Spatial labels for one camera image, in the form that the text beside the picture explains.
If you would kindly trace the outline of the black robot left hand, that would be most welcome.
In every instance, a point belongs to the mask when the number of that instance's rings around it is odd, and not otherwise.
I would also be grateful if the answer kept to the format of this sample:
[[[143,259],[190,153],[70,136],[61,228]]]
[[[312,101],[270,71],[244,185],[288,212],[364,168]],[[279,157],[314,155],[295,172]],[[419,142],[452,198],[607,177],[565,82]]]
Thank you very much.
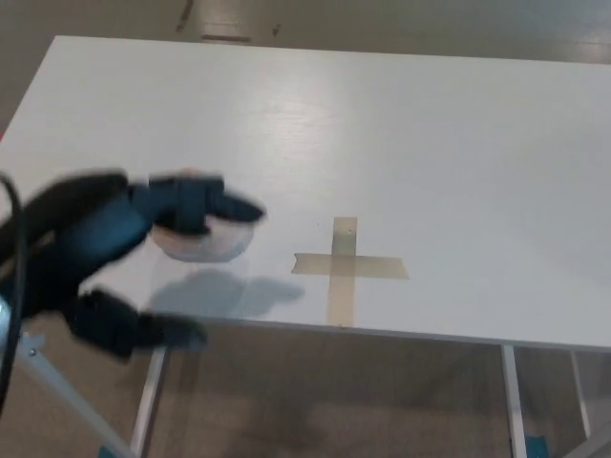
[[[120,170],[72,175],[37,194],[22,221],[1,224],[1,302],[8,322],[61,314],[73,335],[121,360],[140,349],[203,341],[190,319],[135,310],[119,297],[81,284],[129,255],[155,226],[208,236],[216,217],[256,223],[257,203],[226,190],[220,176],[166,175],[132,182]]]

